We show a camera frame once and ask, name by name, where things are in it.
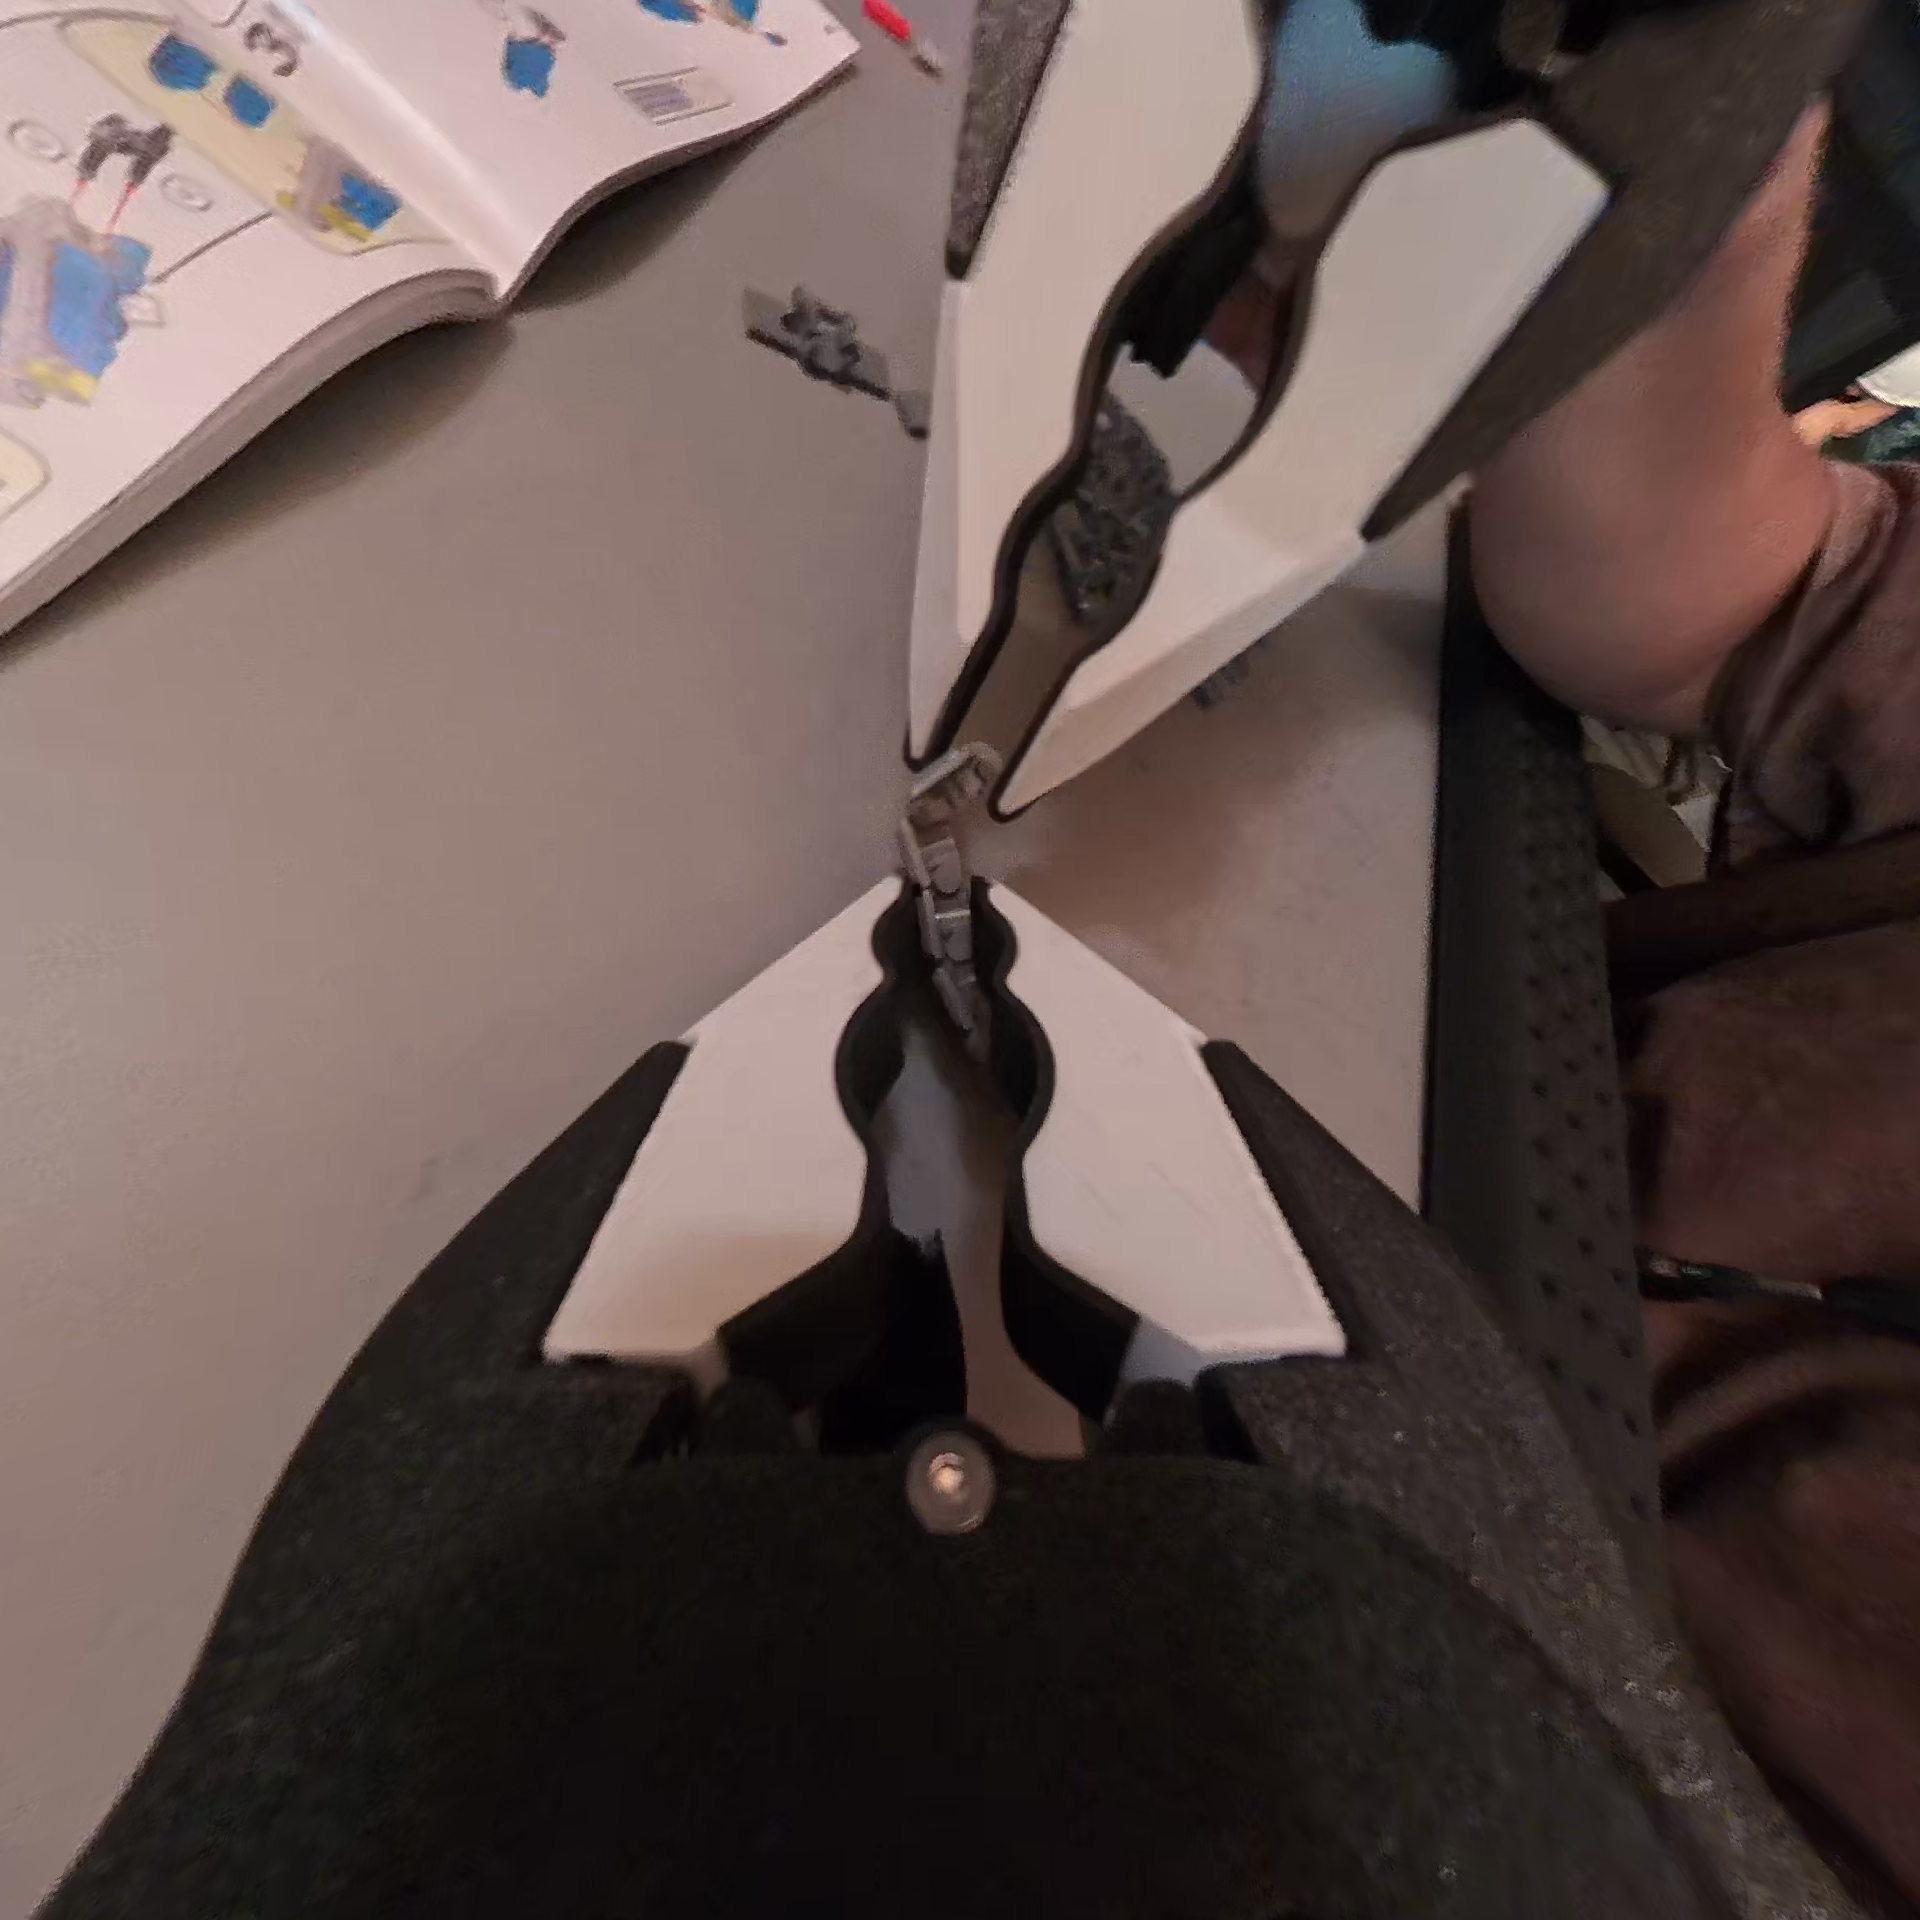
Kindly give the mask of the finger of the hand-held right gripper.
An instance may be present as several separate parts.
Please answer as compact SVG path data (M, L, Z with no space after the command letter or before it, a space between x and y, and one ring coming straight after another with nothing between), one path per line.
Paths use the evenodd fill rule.
M1263 83L1259 5L983 8L931 368L907 767L958 746L1024 554L1089 454L1124 305L1229 191Z
M1528 118L1405 145L1363 179L1278 403L1171 517L1138 611L1068 673L994 818L1113 754L1356 562L1363 524L1606 204Z

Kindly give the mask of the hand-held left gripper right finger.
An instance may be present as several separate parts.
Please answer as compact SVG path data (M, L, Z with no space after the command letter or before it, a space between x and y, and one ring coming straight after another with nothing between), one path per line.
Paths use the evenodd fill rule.
M1346 1335L1207 1040L1013 890L974 889L990 1073L1016 1118L1000 1310L1050 1390L1342 1359Z

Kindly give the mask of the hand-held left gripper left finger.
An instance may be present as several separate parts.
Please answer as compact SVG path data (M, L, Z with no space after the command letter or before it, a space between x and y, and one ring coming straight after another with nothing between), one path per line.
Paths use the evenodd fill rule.
M683 1059L543 1335L546 1361L728 1365L721 1330L855 1234L868 1154L838 1044L880 989L880 881L683 1037Z

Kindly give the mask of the single grey track link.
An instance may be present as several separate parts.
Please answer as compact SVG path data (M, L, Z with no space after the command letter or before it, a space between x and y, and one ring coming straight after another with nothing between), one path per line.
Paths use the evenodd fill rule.
M910 884L910 898L919 944L931 969L931 992L967 1054L985 1064L992 1015L976 973L972 881L962 879L958 889L941 889L928 879L918 879Z
M905 881L928 894L960 893L967 879L964 832L972 811L990 797L1002 757L983 740L949 747L928 762L899 809L899 857Z

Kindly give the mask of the person's right forearm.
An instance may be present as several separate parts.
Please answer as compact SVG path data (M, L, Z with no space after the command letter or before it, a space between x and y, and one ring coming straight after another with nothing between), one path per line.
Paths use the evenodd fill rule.
M1815 98L1666 310L1473 480L1479 611L1563 708L1694 734L1828 537L1831 480L1778 400L1828 123Z

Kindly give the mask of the grey desk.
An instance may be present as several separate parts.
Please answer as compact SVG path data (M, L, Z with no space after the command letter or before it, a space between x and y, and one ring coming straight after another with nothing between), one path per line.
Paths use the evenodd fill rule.
M398 1296L650 1044L891 866L945 76L581 220L5 650L5 1916L145 1758Z

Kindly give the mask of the instruction booklet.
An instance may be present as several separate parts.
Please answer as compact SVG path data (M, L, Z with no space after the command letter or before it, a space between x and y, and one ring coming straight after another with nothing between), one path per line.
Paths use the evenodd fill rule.
M811 3L5 3L2 632L857 50Z

